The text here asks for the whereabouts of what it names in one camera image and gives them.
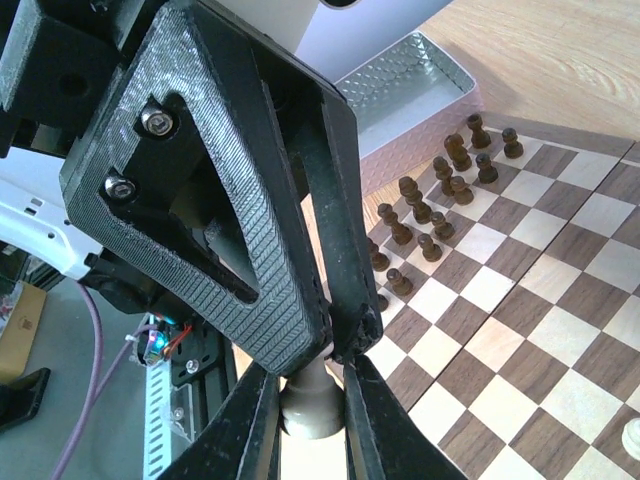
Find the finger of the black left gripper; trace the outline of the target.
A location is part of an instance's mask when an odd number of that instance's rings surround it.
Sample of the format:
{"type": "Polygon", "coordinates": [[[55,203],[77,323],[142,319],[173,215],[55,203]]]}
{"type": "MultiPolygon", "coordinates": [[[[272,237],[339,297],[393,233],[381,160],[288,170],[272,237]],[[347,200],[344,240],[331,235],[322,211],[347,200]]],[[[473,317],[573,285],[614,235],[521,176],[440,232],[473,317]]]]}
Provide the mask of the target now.
{"type": "Polygon", "coordinates": [[[64,163],[71,222],[294,373],[330,333],[286,141],[331,90],[224,7],[163,5],[64,163]]]}
{"type": "Polygon", "coordinates": [[[230,8],[194,10],[199,170],[216,282],[232,298],[214,324],[259,363],[353,357],[382,330],[355,115],[323,74],[230,8]]]}

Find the cardboard box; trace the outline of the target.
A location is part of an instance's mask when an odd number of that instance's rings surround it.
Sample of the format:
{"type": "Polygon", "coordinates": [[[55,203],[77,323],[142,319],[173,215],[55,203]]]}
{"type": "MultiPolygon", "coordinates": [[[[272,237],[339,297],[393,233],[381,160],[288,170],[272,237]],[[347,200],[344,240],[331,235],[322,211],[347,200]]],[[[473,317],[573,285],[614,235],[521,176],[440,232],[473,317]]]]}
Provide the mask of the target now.
{"type": "Polygon", "coordinates": [[[25,371],[47,293],[25,282],[1,297],[1,383],[25,371]]]}

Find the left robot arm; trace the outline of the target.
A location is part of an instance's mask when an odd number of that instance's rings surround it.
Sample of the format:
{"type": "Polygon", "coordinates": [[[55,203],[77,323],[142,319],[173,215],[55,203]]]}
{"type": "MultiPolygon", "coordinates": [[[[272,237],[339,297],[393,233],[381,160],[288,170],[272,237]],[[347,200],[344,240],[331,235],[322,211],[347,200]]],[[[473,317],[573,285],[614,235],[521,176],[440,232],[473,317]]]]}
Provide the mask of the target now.
{"type": "Polygon", "coordinates": [[[314,9],[3,2],[2,240],[275,375],[369,350],[356,118],[295,55],[314,9]]]}

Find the dark chess pieces group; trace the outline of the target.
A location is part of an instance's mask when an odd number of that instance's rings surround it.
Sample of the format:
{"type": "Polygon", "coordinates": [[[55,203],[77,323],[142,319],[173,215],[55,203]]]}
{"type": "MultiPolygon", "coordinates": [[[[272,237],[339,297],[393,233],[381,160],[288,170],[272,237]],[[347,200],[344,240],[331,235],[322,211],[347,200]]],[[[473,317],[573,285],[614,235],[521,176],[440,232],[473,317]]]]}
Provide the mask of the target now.
{"type": "Polygon", "coordinates": [[[514,239],[512,232],[529,208],[504,196],[520,169],[496,161],[504,156],[503,142],[497,130],[489,134],[493,143],[486,153],[497,169],[497,180],[480,183],[476,165],[465,172],[453,173],[462,177],[471,190],[474,196],[471,203],[460,205],[452,196],[444,195],[442,181],[436,178],[431,166],[416,178],[423,201],[452,225],[454,233],[450,238],[439,238],[432,223],[418,223],[403,197],[393,205],[393,210],[413,234],[409,243],[397,244],[391,228],[381,219],[368,231],[379,251],[390,260],[390,266],[412,285],[410,292],[401,295],[394,290],[385,271],[374,273],[376,289],[385,298],[381,307],[385,316],[399,311],[402,305],[411,306],[430,322],[442,319],[455,307],[490,313],[521,275],[522,269],[512,265],[507,256],[513,247],[528,248],[514,239]]]}

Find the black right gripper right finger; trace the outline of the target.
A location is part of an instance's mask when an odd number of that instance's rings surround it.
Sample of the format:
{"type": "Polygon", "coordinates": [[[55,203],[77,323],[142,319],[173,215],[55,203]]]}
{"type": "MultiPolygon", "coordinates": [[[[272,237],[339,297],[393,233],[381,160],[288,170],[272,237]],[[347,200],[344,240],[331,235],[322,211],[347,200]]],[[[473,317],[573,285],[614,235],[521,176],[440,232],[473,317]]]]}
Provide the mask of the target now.
{"type": "Polygon", "coordinates": [[[371,360],[344,364],[350,479],[463,479],[465,474],[413,423],[371,360]]]}

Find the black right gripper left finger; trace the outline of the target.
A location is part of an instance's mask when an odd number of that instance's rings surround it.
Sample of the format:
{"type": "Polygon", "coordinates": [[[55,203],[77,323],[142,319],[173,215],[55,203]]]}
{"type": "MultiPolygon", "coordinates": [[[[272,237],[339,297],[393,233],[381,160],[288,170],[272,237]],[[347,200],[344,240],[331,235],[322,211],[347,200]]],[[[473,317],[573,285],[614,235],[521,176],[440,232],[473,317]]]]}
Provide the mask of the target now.
{"type": "Polygon", "coordinates": [[[251,364],[202,434],[169,466],[169,477],[279,479],[279,393],[279,377],[251,364]]]}

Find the white rook chess piece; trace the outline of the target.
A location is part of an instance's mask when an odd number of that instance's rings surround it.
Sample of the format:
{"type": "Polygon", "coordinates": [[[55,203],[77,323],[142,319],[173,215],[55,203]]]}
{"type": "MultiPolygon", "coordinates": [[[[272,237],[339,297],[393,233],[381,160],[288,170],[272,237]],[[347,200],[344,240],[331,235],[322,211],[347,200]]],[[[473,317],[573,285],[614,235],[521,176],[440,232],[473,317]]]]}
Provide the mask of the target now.
{"type": "Polygon", "coordinates": [[[294,438],[324,439],[344,427],[344,391],[322,356],[286,380],[280,412],[283,430],[294,438]]]}

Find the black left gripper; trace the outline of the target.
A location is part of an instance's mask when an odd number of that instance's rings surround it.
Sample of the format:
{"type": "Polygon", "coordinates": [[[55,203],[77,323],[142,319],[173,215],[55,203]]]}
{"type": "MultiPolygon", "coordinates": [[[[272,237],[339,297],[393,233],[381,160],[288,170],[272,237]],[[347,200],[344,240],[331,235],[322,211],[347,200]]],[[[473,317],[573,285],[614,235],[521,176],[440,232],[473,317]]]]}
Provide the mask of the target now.
{"type": "Polygon", "coordinates": [[[72,165],[198,165],[209,153],[178,85],[202,1],[4,1],[1,155],[72,165]]]}

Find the wooden chess board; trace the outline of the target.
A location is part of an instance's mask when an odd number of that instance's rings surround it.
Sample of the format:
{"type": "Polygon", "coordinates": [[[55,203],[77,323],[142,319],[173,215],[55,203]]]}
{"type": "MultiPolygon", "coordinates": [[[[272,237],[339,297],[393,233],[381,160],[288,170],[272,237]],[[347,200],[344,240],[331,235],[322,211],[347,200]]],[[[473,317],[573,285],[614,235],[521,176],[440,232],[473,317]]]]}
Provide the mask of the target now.
{"type": "Polygon", "coordinates": [[[471,479],[635,479],[639,416],[639,145],[485,114],[529,208],[490,313],[382,315],[370,352],[422,434],[471,479]]]}

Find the white pawn chess piece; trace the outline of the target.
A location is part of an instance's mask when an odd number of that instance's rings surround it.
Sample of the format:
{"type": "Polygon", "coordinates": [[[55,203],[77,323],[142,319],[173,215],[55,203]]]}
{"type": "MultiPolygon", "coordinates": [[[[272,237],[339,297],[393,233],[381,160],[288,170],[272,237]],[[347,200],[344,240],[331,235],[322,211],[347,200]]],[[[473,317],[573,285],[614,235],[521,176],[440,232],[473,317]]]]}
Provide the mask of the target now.
{"type": "Polygon", "coordinates": [[[640,418],[631,419],[623,428],[621,434],[622,445],[627,454],[635,459],[640,460],[640,418]]]}

